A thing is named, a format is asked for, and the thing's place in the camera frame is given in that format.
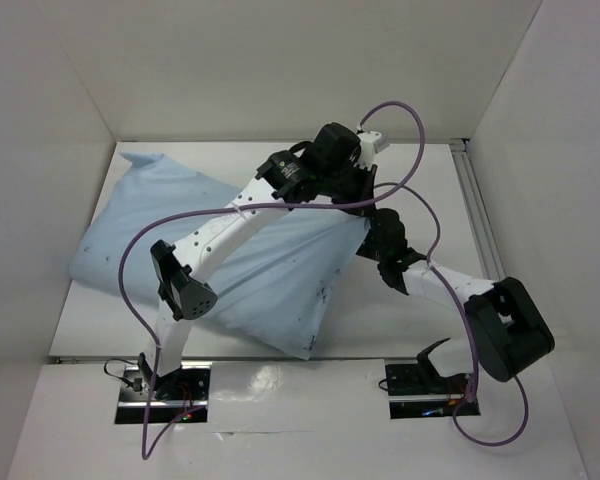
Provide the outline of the light blue pillowcase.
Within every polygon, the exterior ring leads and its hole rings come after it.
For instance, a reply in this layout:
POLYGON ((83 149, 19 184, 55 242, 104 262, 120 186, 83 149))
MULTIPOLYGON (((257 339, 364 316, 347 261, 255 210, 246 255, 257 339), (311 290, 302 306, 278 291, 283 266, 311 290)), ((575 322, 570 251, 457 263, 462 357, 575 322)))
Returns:
MULTIPOLYGON (((238 188, 163 154, 125 153, 127 171, 72 260, 52 344, 57 356, 133 356, 150 341, 158 280, 150 247, 175 242, 226 206, 238 188)), ((190 335, 201 356, 313 353, 334 286, 368 230, 337 210, 296 210, 232 254, 210 284, 218 301, 190 335)))

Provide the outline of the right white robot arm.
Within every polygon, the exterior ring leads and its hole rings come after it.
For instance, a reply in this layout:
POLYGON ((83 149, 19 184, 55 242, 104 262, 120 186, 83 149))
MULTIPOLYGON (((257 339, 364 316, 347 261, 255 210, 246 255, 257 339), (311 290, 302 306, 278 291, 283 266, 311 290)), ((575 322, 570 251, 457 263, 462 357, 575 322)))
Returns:
POLYGON ((436 341, 417 355, 416 379, 428 392, 477 367, 507 382, 555 349, 554 336, 521 281, 476 278, 429 261, 408 245, 405 226, 392 209, 370 215, 358 254, 377 262, 388 287, 453 310, 469 326, 466 337, 436 341))

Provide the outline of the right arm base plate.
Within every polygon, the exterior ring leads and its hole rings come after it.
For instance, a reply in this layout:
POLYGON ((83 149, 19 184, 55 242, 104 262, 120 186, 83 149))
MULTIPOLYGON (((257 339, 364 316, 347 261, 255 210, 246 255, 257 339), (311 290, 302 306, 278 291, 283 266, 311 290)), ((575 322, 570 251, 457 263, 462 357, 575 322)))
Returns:
POLYGON ((388 397, 392 420, 452 417, 464 400, 468 374, 440 377, 415 359, 388 362, 378 388, 388 397))

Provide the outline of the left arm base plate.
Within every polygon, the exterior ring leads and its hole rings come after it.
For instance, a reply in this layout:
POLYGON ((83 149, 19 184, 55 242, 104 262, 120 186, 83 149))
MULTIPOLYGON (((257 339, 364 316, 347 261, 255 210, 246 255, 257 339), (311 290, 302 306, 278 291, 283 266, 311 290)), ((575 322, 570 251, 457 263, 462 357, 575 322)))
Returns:
MULTIPOLYGON (((108 372, 120 384, 114 423, 140 425, 144 421, 149 383, 137 365, 124 361, 123 366, 121 373, 108 372)), ((180 423, 206 423, 210 379, 209 362, 185 361, 173 386, 155 388, 148 423, 167 424, 176 417, 180 417, 180 423)))

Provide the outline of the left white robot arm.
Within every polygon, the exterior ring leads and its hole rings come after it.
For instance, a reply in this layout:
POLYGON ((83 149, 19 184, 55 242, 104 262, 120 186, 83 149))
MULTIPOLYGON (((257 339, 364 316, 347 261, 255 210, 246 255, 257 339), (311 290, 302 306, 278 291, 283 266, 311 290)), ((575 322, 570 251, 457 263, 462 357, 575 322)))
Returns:
POLYGON ((173 244, 159 240, 152 245, 160 304, 157 350, 141 354, 138 361, 146 392, 164 399, 176 390, 192 323, 217 302, 208 282, 247 240, 318 197, 328 198, 330 209, 368 214, 377 170, 374 161, 384 141, 379 132, 351 131, 329 123, 314 140, 271 154, 225 214, 173 244))

